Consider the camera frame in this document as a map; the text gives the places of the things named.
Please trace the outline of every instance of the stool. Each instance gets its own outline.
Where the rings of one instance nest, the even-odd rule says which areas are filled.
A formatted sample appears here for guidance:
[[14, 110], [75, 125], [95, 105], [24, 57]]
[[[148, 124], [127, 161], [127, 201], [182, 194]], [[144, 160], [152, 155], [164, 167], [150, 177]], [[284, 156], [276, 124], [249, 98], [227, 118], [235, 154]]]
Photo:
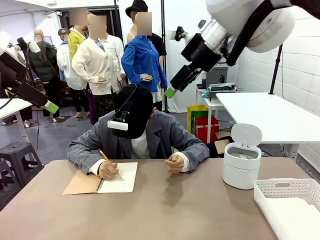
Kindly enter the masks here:
[[5, 160], [0, 159], [0, 211], [20, 192], [20, 186], [15, 175]]
[[[34, 156], [33, 159], [26, 160], [25, 156], [31, 154]], [[29, 142], [10, 143], [0, 149], [0, 158], [10, 162], [11, 170], [22, 188], [44, 168]]]

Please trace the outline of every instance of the white lid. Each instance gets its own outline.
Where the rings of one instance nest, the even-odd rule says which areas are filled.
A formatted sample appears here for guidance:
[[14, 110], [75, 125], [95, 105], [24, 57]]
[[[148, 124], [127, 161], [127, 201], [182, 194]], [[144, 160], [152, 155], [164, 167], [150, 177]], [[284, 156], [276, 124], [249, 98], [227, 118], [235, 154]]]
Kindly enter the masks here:
[[261, 143], [261, 130], [250, 124], [238, 123], [231, 130], [232, 139], [244, 147], [255, 147]]

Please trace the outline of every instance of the seated person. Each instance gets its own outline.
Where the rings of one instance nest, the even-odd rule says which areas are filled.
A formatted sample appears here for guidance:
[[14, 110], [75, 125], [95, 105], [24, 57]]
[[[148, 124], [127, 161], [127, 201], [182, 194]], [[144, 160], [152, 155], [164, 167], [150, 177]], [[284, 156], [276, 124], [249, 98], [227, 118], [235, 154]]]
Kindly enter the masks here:
[[[93, 128], [67, 150], [68, 159], [85, 173], [94, 173], [112, 180], [118, 173], [117, 164], [107, 162], [94, 150], [102, 150], [109, 159], [167, 159], [171, 173], [190, 173], [209, 157], [207, 146], [187, 132], [175, 118], [153, 108], [152, 93], [140, 84], [130, 84], [116, 97], [116, 111], [100, 118]], [[128, 111], [128, 130], [112, 129], [108, 121], [116, 113]], [[173, 154], [173, 148], [180, 152]]]

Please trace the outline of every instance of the gray jacket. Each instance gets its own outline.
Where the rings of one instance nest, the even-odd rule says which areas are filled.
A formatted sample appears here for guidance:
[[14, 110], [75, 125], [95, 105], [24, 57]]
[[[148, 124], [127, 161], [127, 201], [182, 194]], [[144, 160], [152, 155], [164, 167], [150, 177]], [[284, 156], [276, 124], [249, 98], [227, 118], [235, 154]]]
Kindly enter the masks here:
[[[78, 165], [85, 174], [102, 159], [100, 154], [94, 154], [92, 150], [101, 149], [109, 159], [131, 159], [131, 140], [114, 136], [112, 129], [108, 128], [108, 121], [114, 114], [114, 111], [108, 113], [91, 130], [69, 144], [68, 159]], [[174, 147], [189, 159], [190, 172], [209, 158], [207, 146], [187, 132], [173, 116], [164, 112], [156, 111], [150, 118], [146, 126], [146, 139], [151, 159], [168, 159], [173, 154]]]

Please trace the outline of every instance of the pencil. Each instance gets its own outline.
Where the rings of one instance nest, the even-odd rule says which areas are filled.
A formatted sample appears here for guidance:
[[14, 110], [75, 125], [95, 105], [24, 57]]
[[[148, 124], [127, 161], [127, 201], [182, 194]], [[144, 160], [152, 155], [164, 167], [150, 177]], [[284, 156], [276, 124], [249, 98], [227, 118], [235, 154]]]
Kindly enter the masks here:
[[100, 150], [100, 153], [101, 153], [102, 157], [104, 157], [104, 159], [105, 159], [108, 163], [111, 163], [111, 164], [112, 164], [112, 162], [107, 158], [107, 156], [106, 156], [101, 150]]

